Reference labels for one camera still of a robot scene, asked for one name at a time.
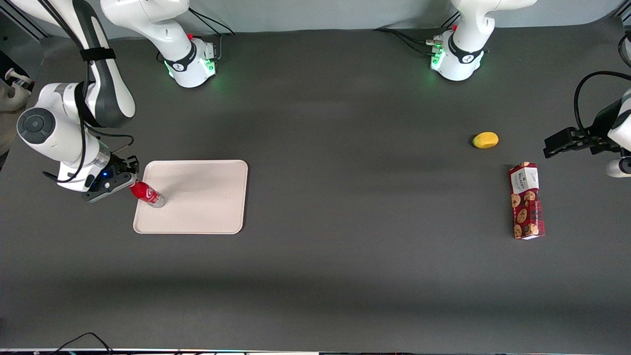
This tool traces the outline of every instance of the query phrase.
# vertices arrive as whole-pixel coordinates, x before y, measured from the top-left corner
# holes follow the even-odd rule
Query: white wall
[[[99,0],[88,1],[102,15]],[[497,11],[492,16],[498,27],[578,25],[606,16],[623,1],[539,0],[529,8]],[[351,30],[391,24],[401,28],[430,28],[440,26],[455,11],[448,0],[191,0],[191,8],[224,21],[236,32]],[[110,38],[137,36],[113,26],[105,16],[100,18]],[[211,33],[190,13],[177,21],[188,32]],[[49,33],[63,35],[61,29],[52,25],[42,27]]]

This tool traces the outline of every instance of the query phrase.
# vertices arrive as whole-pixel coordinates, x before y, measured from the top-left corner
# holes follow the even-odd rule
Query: table surface
[[[136,234],[130,193],[87,204],[18,141],[0,174],[0,346],[92,331],[133,348],[626,354],[631,181],[605,175],[610,153],[542,153],[584,75],[628,72],[621,36],[611,19],[498,29],[454,83],[387,33],[239,34],[194,89],[149,42],[114,41],[137,105],[125,154],[245,160],[244,228]],[[38,88],[82,80],[68,41],[46,51]],[[627,87],[588,84],[586,122]],[[499,145],[472,148],[481,131]],[[548,234],[532,241],[512,238],[507,169],[524,160]]]

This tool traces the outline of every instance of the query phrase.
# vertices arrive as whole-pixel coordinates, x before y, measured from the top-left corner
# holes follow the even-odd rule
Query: white tray
[[[243,160],[156,160],[143,181],[167,203],[138,200],[134,230],[143,234],[235,234],[243,226],[247,164]]]

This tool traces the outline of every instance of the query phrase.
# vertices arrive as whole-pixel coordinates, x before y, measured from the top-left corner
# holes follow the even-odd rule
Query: red box
[[[534,239],[546,234],[539,200],[537,164],[523,162],[509,171],[510,201],[515,239]]]

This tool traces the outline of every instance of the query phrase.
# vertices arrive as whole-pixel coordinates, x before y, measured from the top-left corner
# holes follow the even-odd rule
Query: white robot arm
[[[94,202],[133,183],[137,161],[129,162],[86,128],[119,128],[136,111],[94,9],[85,0],[14,0],[23,11],[62,27],[89,63],[93,83],[51,83],[17,123],[18,135],[41,154],[59,161],[59,186],[83,192]]]
[[[215,75],[213,45],[201,39],[190,39],[173,21],[189,9],[189,0],[101,0],[101,8],[114,25],[150,40],[180,86],[197,87]]]
[[[578,128],[567,127],[546,138],[543,153],[546,158],[570,150],[589,148],[592,154],[605,151],[620,154],[620,158],[613,159],[607,164],[607,175],[618,178],[631,177],[631,89],[622,98],[600,110],[594,118],[594,123],[583,127],[578,114],[578,94],[585,82],[597,75],[617,76],[631,80],[631,76],[612,71],[597,71],[587,75],[576,88],[574,95],[574,114]]]
[[[521,9],[537,0],[451,0],[460,11],[457,30],[447,30],[427,42],[433,45],[434,57],[430,68],[449,80],[469,78],[480,67],[484,45],[495,29],[489,11]]]

